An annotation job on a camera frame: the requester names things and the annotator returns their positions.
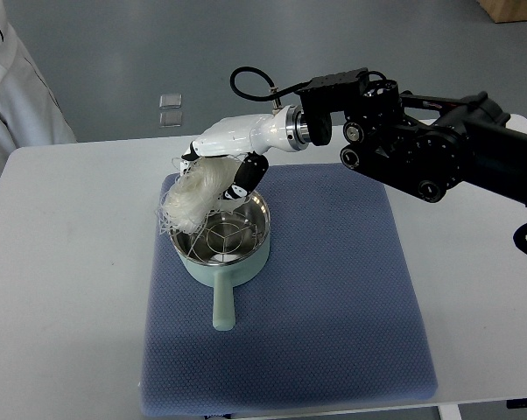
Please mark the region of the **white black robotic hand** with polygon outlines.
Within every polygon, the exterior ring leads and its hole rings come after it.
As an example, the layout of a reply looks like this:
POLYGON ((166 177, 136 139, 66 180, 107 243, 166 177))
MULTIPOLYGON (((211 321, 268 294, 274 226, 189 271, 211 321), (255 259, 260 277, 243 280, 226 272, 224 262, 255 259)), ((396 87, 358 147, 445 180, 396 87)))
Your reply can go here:
POLYGON ((239 157, 244 160, 232 183, 221 194, 225 200, 250 195, 264 177, 269 163, 264 154, 271 148, 286 152, 304 150, 311 142, 303 110, 287 106, 275 114, 227 117, 197 136, 181 157, 184 174, 200 158, 239 157))

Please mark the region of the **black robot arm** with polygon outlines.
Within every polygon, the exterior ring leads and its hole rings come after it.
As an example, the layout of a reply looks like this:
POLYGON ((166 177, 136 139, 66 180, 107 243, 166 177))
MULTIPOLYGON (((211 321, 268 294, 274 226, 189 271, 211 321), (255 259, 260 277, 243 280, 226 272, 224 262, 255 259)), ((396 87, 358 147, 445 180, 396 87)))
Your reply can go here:
POLYGON ((340 157, 352 171, 430 203, 467 182, 527 207, 527 134, 508 129, 510 115, 485 92, 461 99, 414 95, 367 68, 285 89, 258 68, 241 66, 231 75, 241 73, 266 80, 265 102, 299 96, 302 109, 292 121, 302 144, 329 144, 331 115, 343 113, 348 145, 340 157))

